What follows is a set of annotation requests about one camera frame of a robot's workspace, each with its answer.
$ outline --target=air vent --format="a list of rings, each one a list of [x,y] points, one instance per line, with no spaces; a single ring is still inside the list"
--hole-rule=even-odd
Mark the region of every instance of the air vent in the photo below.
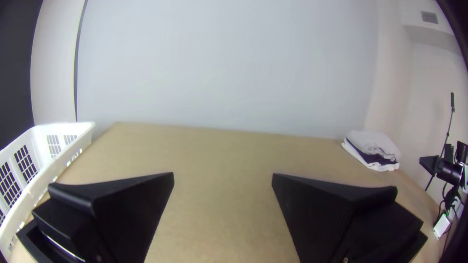
[[[431,12],[421,12],[421,16],[423,17],[424,22],[439,24],[439,20],[437,20],[437,15]]]

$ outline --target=white power adapter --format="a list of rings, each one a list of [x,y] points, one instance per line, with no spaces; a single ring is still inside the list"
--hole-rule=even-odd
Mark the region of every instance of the white power adapter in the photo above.
[[[444,234],[449,225],[450,221],[445,215],[445,213],[443,213],[439,220],[437,220],[437,223],[435,224],[434,228],[432,229],[437,240],[440,239],[440,237]]]

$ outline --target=black cable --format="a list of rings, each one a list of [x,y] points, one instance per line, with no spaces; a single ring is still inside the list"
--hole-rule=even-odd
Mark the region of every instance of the black cable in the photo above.
[[[445,187],[447,187],[447,184],[448,184],[448,183],[445,182],[444,188],[442,188],[442,197],[444,198],[444,200],[445,200],[445,198],[446,198],[446,196],[445,196]]]
[[[450,122],[448,123],[447,136],[445,137],[445,142],[444,142],[444,145],[442,146],[442,151],[440,152],[440,158],[442,158],[442,154],[444,154],[445,144],[447,143],[447,140],[449,139],[450,126],[452,125],[452,117],[453,117],[454,112],[455,112],[455,108],[452,107],[452,113],[450,114]],[[430,183],[434,179],[434,176],[435,175],[431,175],[431,178],[429,179],[428,185],[426,186],[424,191],[428,190]]]
[[[448,227],[448,229],[445,230],[445,232],[442,233],[442,235],[440,235],[440,236],[443,236],[443,235],[447,234],[447,233],[450,231],[451,228],[452,228],[452,225],[450,225],[450,226]]]
[[[428,185],[426,186],[426,189],[424,189],[424,191],[427,191],[427,190],[428,190],[430,183],[431,183],[432,180],[434,179],[434,176],[435,176],[435,175],[431,175],[431,177],[430,177],[430,179],[429,179],[429,182],[428,182]]]
[[[452,229],[452,224],[453,222],[450,224],[450,226],[448,227],[447,231],[444,232],[445,233],[448,233],[447,237],[445,238],[445,242],[444,242],[444,247],[442,248],[442,253],[445,252],[445,247],[447,246],[447,241],[449,240],[449,237],[450,237],[450,230]]]
[[[443,202],[444,202],[444,200],[440,201],[440,203],[439,203],[439,212],[437,212],[437,220],[435,221],[434,225],[437,223],[437,221],[439,221],[439,216],[440,216],[440,205],[442,205]]]

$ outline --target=dark blue cloth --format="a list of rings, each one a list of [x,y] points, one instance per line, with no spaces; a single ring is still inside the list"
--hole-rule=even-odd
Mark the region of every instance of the dark blue cloth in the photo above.
[[[379,163],[381,165],[387,165],[387,164],[396,164],[398,163],[396,160],[395,161],[391,161],[389,159],[385,159],[383,156],[381,156],[380,154],[366,154],[366,153],[363,153],[361,152],[356,146],[354,146],[352,144],[352,142],[350,142],[348,140],[348,138],[345,138],[346,142],[349,143],[356,151],[357,153],[364,159],[364,161],[366,161],[366,163],[370,164],[370,163]]]

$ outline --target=white wall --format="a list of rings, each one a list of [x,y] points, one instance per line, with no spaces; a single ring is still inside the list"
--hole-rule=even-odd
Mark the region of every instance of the white wall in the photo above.
[[[425,188],[430,175],[419,165],[419,157],[442,150],[450,119],[450,92],[455,93],[455,114],[448,143],[468,143],[468,76],[461,56],[419,43],[413,46],[411,71],[409,107],[400,133],[401,168]],[[436,178],[428,189],[437,203],[442,200],[443,184]]]
[[[342,137],[376,50],[375,0],[89,1],[78,120]]]
[[[378,53],[364,129],[382,131],[399,146],[410,97],[411,40],[400,23],[398,1],[377,0]]]
[[[34,123],[74,122],[74,69],[84,0],[44,0],[31,54]]]

